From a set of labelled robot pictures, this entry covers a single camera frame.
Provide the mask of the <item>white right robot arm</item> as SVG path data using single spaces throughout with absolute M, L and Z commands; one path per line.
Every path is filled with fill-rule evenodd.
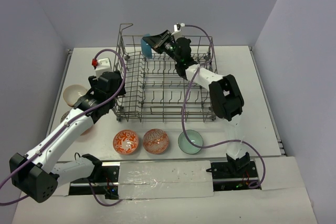
M 159 35 L 144 36 L 142 40 L 151 50 L 158 54 L 165 53 L 175 61 L 176 73 L 189 81 L 186 98 L 195 82 L 209 92 L 213 111 L 218 118 L 231 121 L 233 117 L 242 114 L 244 99 L 235 77 L 231 74 L 221 76 L 206 69 L 205 65 L 211 63 L 212 58 L 197 63 L 192 57 L 190 39 L 175 38 L 166 30 Z

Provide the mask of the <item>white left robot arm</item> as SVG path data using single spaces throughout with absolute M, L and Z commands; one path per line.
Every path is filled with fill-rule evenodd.
M 9 160 L 12 184 L 38 203 L 46 201 L 58 186 L 76 179 L 90 182 L 101 178 L 102 161 L 84 154 L 73 162 L 58 160 L 71 144 L 115 105 L 115 97 L 125 94 L 120 71 L 89 77 L 90 90 L 80 97 L 63 122 L 39 145 L 25 155 Z

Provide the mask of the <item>white bowl orange rim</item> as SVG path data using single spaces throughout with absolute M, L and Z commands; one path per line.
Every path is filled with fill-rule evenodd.
M 87 89 L 79 84 L 73 84 L 65 88 L 62 96 L 65 103 L 73 107 L 77 100 L 87 93 Z

